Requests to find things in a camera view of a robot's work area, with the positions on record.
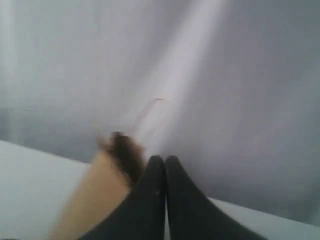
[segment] skin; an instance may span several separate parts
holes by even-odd
[[[112,148],[113,137],[104,144]],[[130,149],[140,156],[142,148],[129,138]],[[75,240],[104,220],[128,195],[133,183],[120,170],[113,154],[100,149],[90,168],[62,210],[49,240]]]

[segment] gray wall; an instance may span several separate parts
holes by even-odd
[[[320,226],[319,7],[1,0],[0,138],[88,161],[165,97],[150,153],[210,197]]]

